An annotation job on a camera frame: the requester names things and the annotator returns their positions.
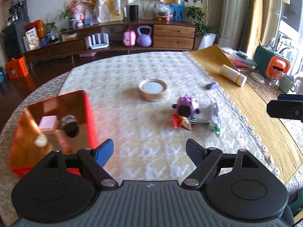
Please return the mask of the black round tin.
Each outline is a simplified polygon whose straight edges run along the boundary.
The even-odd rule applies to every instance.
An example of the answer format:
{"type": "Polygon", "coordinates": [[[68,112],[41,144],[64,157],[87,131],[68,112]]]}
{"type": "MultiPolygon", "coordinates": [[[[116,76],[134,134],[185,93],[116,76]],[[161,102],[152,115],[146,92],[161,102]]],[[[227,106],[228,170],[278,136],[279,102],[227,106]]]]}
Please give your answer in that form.
{"type": "Polygon", "coordinates": [[[61,119],[61,127],[70,138],[75,138],[79,132],[79,125],[74,115],[66,115],[61,119]]]}

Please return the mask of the purple dinosaur toy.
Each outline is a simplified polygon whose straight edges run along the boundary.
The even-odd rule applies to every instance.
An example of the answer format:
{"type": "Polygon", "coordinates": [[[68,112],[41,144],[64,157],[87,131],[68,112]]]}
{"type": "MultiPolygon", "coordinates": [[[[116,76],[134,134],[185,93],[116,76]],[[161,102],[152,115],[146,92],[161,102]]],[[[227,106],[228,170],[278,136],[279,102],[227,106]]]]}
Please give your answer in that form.
{"type": "Polygon", "coordinates": [[[187,118],[200,113],[199,101],[189,95],[179,97],[177,103],[172,105],[172,108],[177,110],[178,115],[187,118]]]}

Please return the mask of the small cream shell ball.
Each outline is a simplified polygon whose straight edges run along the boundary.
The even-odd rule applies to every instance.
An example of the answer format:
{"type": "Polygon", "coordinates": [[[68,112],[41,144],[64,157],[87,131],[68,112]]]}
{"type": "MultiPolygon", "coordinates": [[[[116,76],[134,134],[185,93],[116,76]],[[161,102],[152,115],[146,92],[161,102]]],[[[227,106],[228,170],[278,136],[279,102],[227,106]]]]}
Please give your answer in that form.
{"type": "Polygon", "coordinates": [[[45,147],[47,145],[47,143],[48,143],[48,139],[47,139],[47,136],[45,134],[38,135],[37,138],[34,141],[34,144],[37,147],[40,147],[40,148],[45,147]]]}

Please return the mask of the pink rectangular eraser block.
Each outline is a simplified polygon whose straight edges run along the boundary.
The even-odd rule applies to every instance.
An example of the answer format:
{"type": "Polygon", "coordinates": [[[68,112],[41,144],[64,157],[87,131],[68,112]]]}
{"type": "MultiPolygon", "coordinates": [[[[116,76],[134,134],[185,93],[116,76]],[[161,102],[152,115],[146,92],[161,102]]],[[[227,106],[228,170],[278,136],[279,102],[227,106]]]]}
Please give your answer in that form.
{"type": "Polygon", "coordinates": [[[42,132],[53,132],[56,130],[58,118],[56,115],[43,116],[38,125],[42,132]]]}

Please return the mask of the white and yellow bottle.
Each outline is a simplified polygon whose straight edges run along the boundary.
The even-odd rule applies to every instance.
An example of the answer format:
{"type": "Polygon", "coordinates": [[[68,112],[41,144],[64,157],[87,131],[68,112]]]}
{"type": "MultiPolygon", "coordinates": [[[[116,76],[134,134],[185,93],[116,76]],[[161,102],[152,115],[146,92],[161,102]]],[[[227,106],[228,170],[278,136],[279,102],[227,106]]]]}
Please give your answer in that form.
{"type": "Polygon", "coordinates": [[[247,77],[245,75],[227,65],[222,65],[220,67],[219,74],[240,87],[243,87],[247,81],[247,77]]]}

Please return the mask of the purple rectangular block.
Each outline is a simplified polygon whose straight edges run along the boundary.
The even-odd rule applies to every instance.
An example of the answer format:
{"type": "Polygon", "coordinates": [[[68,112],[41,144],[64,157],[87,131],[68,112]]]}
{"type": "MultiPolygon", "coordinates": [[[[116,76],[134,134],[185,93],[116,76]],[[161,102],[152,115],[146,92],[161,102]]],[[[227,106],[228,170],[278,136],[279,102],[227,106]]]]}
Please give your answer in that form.
{"type": "Polygon", "coordinates": [[[219,84],[217,82],[211,82],[205,86],[207,90],[212,90],[218,88],[219,84]]]}

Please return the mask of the red metal tin box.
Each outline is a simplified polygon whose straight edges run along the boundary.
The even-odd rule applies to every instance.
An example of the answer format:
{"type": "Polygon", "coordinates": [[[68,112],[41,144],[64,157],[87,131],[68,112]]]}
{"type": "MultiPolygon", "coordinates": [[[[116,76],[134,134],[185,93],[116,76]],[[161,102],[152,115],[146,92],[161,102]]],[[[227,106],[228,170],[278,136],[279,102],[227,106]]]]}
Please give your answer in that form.
{"type": "Polygon", "coordinates": [[[72,148],[72,153],[83,148],[94,149],[98,146],[94,113],[85,91],[78,90],[34,103],[22,111],[12,140],[8,168],[18,177],[24,177],[52,150],[62,151],[56,138],[56,130],[42,132],[38,127],[43,116],[51,115],[57,116],[56,130],[61,130],[72,148]],[[79,125],[79,132],[75,138],[68,137],[61,127],[62,117],[69,114],[75,116],[79,125]],[[45,134],[48,139],[47,145],[43,148],[34,144],[35,139],[40,134],[45,134]]]}

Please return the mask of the brown tape roll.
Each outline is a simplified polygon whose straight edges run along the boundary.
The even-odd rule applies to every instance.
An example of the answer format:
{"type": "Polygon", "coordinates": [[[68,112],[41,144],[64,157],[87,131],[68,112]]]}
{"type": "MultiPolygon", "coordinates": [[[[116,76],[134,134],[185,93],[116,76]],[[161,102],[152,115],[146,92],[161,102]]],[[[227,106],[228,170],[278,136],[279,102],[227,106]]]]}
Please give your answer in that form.
{"type": "Polygon", "coordinates": [[[160,79],[143,80],[139,84],[141,97],[147,101],[158,101],[165,96],[167,84],[160,79]]]}

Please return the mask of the green ceramic mug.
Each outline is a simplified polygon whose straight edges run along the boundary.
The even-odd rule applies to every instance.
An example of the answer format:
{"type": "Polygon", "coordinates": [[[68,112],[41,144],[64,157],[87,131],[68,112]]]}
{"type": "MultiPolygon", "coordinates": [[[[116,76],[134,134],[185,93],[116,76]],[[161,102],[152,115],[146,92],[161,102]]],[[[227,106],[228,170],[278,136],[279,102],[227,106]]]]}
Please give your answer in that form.
{"type": "Polygon", "coordinates": [[[280,78],[279,89],[284,93],[295,92],[294,79],[283,73],[280,78]]]}

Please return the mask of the cream round coaster lid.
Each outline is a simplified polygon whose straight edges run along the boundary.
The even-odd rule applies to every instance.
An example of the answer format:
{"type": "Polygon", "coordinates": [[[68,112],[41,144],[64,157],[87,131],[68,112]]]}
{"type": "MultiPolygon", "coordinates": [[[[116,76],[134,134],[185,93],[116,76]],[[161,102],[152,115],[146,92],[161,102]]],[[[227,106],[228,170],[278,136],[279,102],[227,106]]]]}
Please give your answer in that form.
{"type": "Polygon", "coordinates": [[[258,74],[258,73],[256,73],[256,72],[251,72],[251,73],[250,73],[250,77],[251,77],[254,81],[256,81],[256,82],[258,82],[258,83],[260,83],[260,84],[264,84],[264,83],[265,83],[265,79],[264,79],[260,74],[258,74]]]}

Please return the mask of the clear plastic tube packet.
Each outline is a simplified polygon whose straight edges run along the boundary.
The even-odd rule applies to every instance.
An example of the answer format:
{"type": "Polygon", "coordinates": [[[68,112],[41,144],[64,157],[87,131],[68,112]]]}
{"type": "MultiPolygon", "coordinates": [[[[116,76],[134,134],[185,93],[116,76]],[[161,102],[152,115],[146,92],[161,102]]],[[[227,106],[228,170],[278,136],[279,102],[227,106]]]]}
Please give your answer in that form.
{"type": "Polygon", "coordinates": [[[211,124],[214,127],[214,132],[218,136],[220,136],[222,125],[221,125],[221,119],[219,113],[219,106],[215,98],[211,99],[210,111],[211,111],[211,124]]]}

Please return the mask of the quilted cream table cloth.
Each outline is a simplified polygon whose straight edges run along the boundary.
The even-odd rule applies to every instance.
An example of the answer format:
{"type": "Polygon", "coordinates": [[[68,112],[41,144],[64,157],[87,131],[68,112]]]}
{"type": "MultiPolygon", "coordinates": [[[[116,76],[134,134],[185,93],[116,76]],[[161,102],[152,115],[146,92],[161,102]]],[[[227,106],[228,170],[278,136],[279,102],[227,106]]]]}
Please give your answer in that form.
{"type": "Polygon", "coordinates": [[[223,89],[207,90],[205,86],[210,82],[211,77],[187,53],[147,52],[73,68],[60,94],[76,90],[88,94],[99,141],[110,138],[114,142],[114,153],[105,170],[118,182],[182,181],[195,168],[185,152],[189,138],[224,153],[246,149],[266,163],[266,147],[259,144],[241,110],[223,89]],[[147,101],[141,97],[139,84],[148,79],[160,79],[167,84],[162,99],[147,101]],[[201,118],[209,116],[211,99],[217,100],[220,136],[212,124],[197,124],[193,131],[173,127],[172,105],[184,95],[197,98],[201,118]]]}

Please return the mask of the wooden tv cabinet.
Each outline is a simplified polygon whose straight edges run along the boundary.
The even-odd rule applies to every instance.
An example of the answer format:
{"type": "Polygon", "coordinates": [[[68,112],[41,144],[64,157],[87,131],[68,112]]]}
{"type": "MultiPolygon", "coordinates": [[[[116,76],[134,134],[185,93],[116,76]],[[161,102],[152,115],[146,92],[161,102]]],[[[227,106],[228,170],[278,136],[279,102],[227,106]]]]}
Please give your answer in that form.
{"type": "Polygon", "coordinates": [[[155,19],[115,21],[64,31],[61,42],[48,43],[43,47],[25,52],[23,56],[26,63],[32,67],[32,64],[37,61],[66,56],[73,57],[81,53],[102,51],[192,51],[195,40],[196,27],[189,22],[160,22],[155,19]],[[126,29],[136,31],[141,25],[152,27],[151,46],[141,47],[138,44],[132,47],[124,46],[123,34],[126,29]],[[109,34],[108,48],[99,50],[89,48],[88,36],[95,33],[109,34]]]}

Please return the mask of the potted green plant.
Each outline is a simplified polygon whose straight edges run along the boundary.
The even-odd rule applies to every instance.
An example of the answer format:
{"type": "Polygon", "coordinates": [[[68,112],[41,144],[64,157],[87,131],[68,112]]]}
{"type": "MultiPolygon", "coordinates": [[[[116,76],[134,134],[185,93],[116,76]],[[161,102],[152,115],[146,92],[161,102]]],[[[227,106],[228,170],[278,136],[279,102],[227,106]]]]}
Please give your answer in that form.
{"type": "Polygon", "coordinates": [[[209,25],[211,13],[211,0],[184,0],[193,3],[187,7],[186,13],[189,21],[196,27],[197,49],[210,47],[215,42],[217,32],[209,25]]]}

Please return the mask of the black cylinder speaker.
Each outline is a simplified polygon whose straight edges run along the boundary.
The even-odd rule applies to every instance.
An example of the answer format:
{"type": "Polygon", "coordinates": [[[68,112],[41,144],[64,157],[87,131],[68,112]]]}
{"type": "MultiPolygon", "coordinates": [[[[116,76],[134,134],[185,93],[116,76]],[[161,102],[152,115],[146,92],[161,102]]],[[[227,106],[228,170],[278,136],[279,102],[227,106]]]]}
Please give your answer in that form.
{"type": "Polygon", "coordinates": [[[138,5],[129,5],[129,19],[131,21],[137,21],[139,19],[139,6],[138,5]]]}

